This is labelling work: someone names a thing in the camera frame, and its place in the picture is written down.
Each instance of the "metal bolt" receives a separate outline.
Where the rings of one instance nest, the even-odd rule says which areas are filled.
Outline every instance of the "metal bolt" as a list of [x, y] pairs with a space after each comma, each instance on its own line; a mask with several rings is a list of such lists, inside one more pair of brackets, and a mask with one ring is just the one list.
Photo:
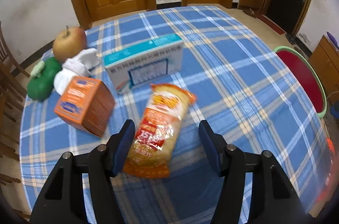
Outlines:
[[227, 146], [226, 146], [226, 148], [229, 150], [229, 151], [235, 151], [235, 149], [237, 148], [235, 145], [233, 145], [233, 144], [228, 144]]
[[63, 158], [63, 159], [68, 159], [68, 158], [71, 157], [71, 155], [72, 155], [72, 154], [71, 154], [69, 151], [66, 151], [66, 152], [63, 153], [62, 158]]
[[106, 148], [107, 148], [107, 146], [106, 146], [105, 144], [99, 145], [99, 146], [97, 147], [98, 151], [105, 151]]
[[270, 151], [263, 151], [262, 154], [264, 154], [266, 158], [270, 158], [272, 156], [272, 152]]

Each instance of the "teal box top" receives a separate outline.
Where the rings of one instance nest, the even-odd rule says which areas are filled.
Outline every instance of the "teal box top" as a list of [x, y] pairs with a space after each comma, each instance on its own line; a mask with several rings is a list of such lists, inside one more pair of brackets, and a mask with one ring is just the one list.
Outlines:
[[121, 61], [125, 58], [141, 54], [150, 49], [157, 48], [166, 44], [172, 44], [173, 42], [181, 41], [182, 39], [177, 34], [169, 34], [163, 37], [158, 37], [153, 40], [141, 42], [123, 50], [114, 52], [104, 57], [104, 66]]

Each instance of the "white plush toy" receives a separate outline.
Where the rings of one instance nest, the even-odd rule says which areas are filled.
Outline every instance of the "white plush toy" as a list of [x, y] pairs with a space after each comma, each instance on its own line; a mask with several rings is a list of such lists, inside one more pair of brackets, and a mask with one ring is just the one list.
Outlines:
[[97, 49], [88, 48], [79, 52], [75, 57], [68, 58], [62, 65], [62, 70], [55, 75], [54, 88], [59, 95], [62, 95], [75, 76], [89, 77], [93, 67], [101, 63], [96, 55]]

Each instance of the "wooden cabinet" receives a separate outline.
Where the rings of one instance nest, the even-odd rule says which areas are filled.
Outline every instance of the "wooden cabinet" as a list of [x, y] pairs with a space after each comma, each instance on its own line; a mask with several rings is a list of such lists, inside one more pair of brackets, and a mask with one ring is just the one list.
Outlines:
[[[339, 91], [339, 52], [325, 36], [308, 61], [318, 75], [326, 96]], [[332, 103], [338, 101], [339, 93], [331, 94], [329, 99]]]

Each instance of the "blue plaid tablecloth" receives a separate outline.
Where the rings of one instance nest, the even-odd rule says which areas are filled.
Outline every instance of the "blue plaid tablecloth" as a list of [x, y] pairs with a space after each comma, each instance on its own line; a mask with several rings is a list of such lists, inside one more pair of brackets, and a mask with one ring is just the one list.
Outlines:
[[[177, 33], [185, 43], [182, 70], [155, 80], [194, 93], [173, 151], [171, 175], [147, 180], [120, 173], [112, 185], [127, 223], [209, 223], [223, 178], [212, 172], [198, 136], [200, 120], [243, 151], [270, 150], [308, 210], [323, 187], [330, 157], [316, 111], [285, 64], [247, 27], [214, 6], [151, 11], [86, 32], [88, 46], [103, 57], [133, 43]], [[44, 58], [51, 56], [47, 52]], [[20, 134], [20, 166], [33, 208], [49, 173], [65, 151], [91, 151], [118, 133], [126, 119], [138, 125], [151, 94], [144, 85], [118, 95], [102, 66], [92, 71], [112, 92], [116, 106], [103, 138], [65, 124], [54, 112], [59, 95], [44, 102], [26, 98]], [[88, 176], [83, 177], [88, 221], [95, 223]], [[251, 175], [240, 223], [246, 223]]]

